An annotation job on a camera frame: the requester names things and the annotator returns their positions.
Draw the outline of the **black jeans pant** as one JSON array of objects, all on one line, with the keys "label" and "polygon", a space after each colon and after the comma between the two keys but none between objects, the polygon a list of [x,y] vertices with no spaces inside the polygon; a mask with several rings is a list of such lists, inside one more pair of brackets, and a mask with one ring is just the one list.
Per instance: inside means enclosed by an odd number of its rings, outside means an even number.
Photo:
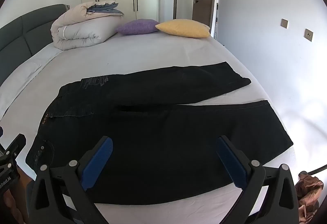
[{"label": "black jeans pant", "polygon": [[87,191],[93,202],[152,205],[213,191],[231,183],[217,155],[220,136],[262,163],[293,144],[266,100],[202,104],[250,83],[223,62],[66,84],[45,111],[26,163],[34,171],[65,166],[107,136],[113,152]]}]

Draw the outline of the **brown crumpled cloth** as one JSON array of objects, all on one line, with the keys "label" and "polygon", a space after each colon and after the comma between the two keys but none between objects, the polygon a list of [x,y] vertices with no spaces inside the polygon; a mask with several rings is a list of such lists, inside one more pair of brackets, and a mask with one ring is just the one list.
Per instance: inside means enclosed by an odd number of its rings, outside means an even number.
[{"label": "brown crumpled cloth", "polygon": [[319,197],[324,183],[306,171],[299,173],[299,181],[295,185],[298,199],[299,223],[309,223],[319,208]]}]

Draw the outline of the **dark green bed headboard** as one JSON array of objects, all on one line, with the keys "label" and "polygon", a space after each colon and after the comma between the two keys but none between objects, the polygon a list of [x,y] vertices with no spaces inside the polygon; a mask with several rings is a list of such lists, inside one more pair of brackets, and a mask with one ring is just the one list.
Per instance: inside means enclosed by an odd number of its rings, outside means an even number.
[{"label": "dark green bed headboard", "polygon": [[22,63],[53,42],[50,28],[69,9],[70,6],[65,4],[42,7],[1,28],[1,83]]}]

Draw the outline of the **folded beige grey duvet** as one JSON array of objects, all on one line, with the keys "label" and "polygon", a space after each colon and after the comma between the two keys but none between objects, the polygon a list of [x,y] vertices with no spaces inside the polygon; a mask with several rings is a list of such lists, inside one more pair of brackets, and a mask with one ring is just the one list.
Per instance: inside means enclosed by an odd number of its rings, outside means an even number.
[{"label": "folded beige grey duvet", "polygon": [[59,50],[91,47],[105,42],[116,33],[123,23],[123,15],[88,14],[94,4],[114,1],[85,2],[63,13],[51,26],[54,46]]}]

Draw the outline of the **purple cushion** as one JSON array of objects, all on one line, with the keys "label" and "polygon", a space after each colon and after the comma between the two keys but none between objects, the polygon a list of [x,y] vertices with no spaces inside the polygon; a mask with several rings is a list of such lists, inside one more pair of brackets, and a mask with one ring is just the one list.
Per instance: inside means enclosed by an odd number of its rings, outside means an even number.
[{"label": "purple cushion", "polygon": [[157,32],[156,25],[158,24],[159,22],[152,19],[138,19],[121,25],[116,32],[122,35],[144,35]]}]

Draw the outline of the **folded blue cloth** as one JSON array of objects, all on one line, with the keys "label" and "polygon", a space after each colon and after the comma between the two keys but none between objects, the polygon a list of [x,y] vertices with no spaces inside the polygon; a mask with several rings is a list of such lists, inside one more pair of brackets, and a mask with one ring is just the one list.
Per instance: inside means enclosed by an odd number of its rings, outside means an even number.
[{"label": "folded blue cloth", "polygon": [[118,3],[105,3],[105,4],[94,4],[87,8],[88,14],[111,14],[111,15],[123,15],[124,13],[117,9]]}]

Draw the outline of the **yellow cushion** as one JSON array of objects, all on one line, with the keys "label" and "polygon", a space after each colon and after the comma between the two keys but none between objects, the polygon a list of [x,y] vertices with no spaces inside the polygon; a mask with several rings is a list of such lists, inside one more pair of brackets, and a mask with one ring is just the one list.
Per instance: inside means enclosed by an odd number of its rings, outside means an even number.
[{"label": "yellow cushion", "polygon": [[173,36],[207,38],[211,35],[207,25],[188,19],[174,19],[157,24],[155,27],[159,31]]}]

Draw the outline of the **lower wall socket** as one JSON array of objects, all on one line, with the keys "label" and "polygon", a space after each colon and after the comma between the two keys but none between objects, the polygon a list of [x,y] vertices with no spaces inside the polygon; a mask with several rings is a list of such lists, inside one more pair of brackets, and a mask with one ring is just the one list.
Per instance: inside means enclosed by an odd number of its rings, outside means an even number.
[{"label": "lower wall socket", "polygon": [[305,29],[304,31],[304,38],[306,38],[309,41],[312,41],[313,39],[313,32],[309,29]]}]

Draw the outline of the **wall socket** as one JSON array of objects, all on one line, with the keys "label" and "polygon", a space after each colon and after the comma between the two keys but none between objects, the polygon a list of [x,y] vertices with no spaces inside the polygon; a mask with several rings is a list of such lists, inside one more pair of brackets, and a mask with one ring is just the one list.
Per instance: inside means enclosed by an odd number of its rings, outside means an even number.
[{"label": "wall socket", "polygon": [[304,31],[304,38],[306,38],[309,41],[312,41],[313,39],[313,32],[309,29],[305,29]]},{"label": "wall socket", "polygon": [[289,21],[288,21],[288,20],[283,19],[283,18],[281,19],[280,25],[281,25],[283,28],[287,29],[287,28],[288,28],[288,24],[289,24]]}]

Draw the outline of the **upper wall socket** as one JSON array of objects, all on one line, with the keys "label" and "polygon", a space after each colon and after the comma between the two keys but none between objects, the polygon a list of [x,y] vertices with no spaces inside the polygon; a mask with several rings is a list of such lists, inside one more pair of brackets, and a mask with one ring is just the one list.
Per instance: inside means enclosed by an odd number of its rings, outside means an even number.
[{"label": "upper wall socket", "polygon": [[289,24],[289,21],[288,21],[288,20],[283,19],[283,18],[281,19],[280,25],[281,25],[283,28],[287,29],[287,28],[288,28],[288,24]]}]

